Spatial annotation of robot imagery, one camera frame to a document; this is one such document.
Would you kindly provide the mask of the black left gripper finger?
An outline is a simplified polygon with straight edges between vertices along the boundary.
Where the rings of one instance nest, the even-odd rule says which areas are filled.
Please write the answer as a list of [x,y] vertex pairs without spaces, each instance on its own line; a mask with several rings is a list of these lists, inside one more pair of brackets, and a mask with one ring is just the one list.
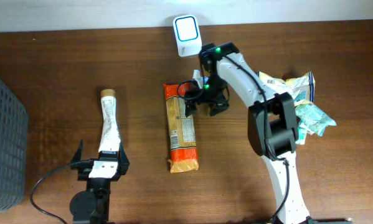
[[121,172],[121,175],[125,175],[130,166],[130,161],[125,153],[122,142],[120,143],[119,147],[119,166],[119,171]]
[[83,139],[80,140],[78,145],[78,149],[76,150],[75,154],[72,157],[71,163],[80,162],[82,158],[82,150],[83,150]]

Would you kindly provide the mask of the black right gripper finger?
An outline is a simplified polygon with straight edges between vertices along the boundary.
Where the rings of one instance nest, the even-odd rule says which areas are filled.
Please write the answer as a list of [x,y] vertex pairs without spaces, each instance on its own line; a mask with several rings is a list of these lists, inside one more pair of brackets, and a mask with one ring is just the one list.
[[215,116],[221,112],[226,111],[229,108],[229,104],[228,103],[223,103],[223,104],[214,103],[214,104],[210,104],[209,108],[210,108],[209,115]]
[[185,101],[185,117],[190,117],[193,114],[196,114],[197,106],[194,100],[186,100]]

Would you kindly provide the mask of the white tube with beige cap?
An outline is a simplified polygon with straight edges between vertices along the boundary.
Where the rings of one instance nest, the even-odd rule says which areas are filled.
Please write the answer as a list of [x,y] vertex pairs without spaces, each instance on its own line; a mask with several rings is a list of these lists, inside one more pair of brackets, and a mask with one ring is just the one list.
[[120,132],[116,121],[116,95],[113,89],[101,91],[103,129],[98,152],[118,152],[121,144]]

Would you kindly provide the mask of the orange spaghetti packet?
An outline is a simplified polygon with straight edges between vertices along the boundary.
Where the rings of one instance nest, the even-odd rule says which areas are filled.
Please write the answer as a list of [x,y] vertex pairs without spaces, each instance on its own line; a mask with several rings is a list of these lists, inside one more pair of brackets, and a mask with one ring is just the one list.
[[182,98],[188,84],[164,84],[168,133],[170,140],[170,173],[198,170],[198,153],[193,116],[186,116],[186,101]]

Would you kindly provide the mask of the white yellow snack bag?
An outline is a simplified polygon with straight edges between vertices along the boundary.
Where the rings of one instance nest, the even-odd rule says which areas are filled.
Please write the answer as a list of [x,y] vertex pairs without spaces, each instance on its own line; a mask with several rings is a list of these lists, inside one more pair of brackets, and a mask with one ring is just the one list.
[[315,79],[312,72],[308,72],[302,77],[287,80],[274,78],[263,72],[258,72],[258,76],[264,84],[267,84],[277,93],[289,93],[295,106],[314,101]]

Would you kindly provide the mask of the teal wet wipes pack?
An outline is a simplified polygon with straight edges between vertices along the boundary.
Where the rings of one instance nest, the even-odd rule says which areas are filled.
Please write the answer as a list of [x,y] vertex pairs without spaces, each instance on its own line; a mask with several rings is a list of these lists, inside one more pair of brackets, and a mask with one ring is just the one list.
[[318,136],[322,136],[328,126],[337,126],[335,120],[312,102],[298,105],[296,115],[308,129]]

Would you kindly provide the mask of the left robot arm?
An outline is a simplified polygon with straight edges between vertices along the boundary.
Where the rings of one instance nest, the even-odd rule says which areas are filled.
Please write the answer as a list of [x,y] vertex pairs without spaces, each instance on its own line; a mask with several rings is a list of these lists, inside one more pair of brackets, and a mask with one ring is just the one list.
[[[128,171],[130,162],[120,144],[115,152],[102,151],[96,159],[81,160],[83,141],[71,160],[71,169],[77,170],[77,180],[86,182],[86,189],[73,196],[69,209],[74,223],[107,224],[109,222],[111,183],[117,182]],[[90,177],[95,162],[102,167],[114,168],[113,177]]]

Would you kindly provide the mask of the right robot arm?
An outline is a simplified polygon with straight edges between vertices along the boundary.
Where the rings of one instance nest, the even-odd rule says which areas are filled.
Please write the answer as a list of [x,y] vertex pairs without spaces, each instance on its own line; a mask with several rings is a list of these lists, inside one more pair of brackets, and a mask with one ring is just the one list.
[[298,119],[291,95],[263,83],[231,42],[204,45],[198,57],[202,74],[191,80],[195,87],[183,97],[185,115],[194,114],[201,104],[209,106],[211,116],[227,110],[229,97],[224,93],[233,88],[248,109],[249,143],[270,175],[276,211],[269,222],[314,223],[296,171]]

